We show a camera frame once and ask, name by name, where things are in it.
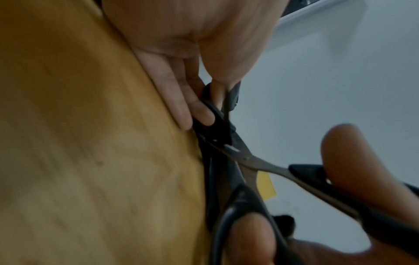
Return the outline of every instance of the black plastic handle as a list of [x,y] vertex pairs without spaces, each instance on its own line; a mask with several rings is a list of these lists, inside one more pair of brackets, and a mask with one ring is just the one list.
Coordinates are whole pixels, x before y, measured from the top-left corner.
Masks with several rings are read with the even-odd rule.
[[276,226],[272,216],[260,201],[259,197],[252,189],[246,185],[239,185],[231,194],[224,214],[219,219],[216,229],[213,232],[213,241],[211,244],[209,265],[220,265],[224,248],[224,243],[228,237],[233,223],[246,215],[247,213],[259,213],[266,217],[271,224],[277,244],[277,251],[274,263],[277,265],[303,265],[301,259],[288,250],[281,233]]
[[[288,169],[308,186],[342,203],[343,207],[331,205],[360,221],[367,234],[419,259],[419,231],[333,188],[331,184],[327,183],[327,174],[321,165],[290,165]],[[406,186],[419,196],[418,188],[411,185]]]

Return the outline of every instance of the black scissors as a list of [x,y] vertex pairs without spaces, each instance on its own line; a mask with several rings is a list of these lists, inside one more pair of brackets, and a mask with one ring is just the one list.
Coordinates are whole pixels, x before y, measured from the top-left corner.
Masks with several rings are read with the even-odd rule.
[[[286,241],[273,217],[266,209],[256,187],[258,171],[285,177],[329,205],[360,222],[373,238],[393,245],[419,259],[419,231],[413,227],[345,194],[327,182],[321,165],[290,165],[288,168],[268,163],[252,155],[229,121],[229,111],[237,103],[240,83],[226,94],[223,112],[208,100],[204,104],[214,113],[215,123],[206,127],[194,121],[203,163],[206,169],[206,221],[213,241],[209,265],[221,264],[224,242],[234,221],[247,213],[259,213],[267,218],[275,233],[277,251],[274,263],[302,265],[301,259],[288,250]],[[204,91],[208,93],[209,85]],[[406,184],[419,196],[419,189]]]

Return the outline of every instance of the white wall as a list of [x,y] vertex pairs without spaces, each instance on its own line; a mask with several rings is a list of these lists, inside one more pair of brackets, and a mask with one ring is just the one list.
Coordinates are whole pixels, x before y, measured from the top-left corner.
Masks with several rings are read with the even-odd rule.
[[[242,82],[233,122],[255,155],[279,165],[320,163],[324,133],[357,124],[388,168],[419,186],[418,79],[419,1],[347,0],[275,32]],[[357,223],[271,178],[278,196],[267,205],[296,218],[296,238],[368,246]]]

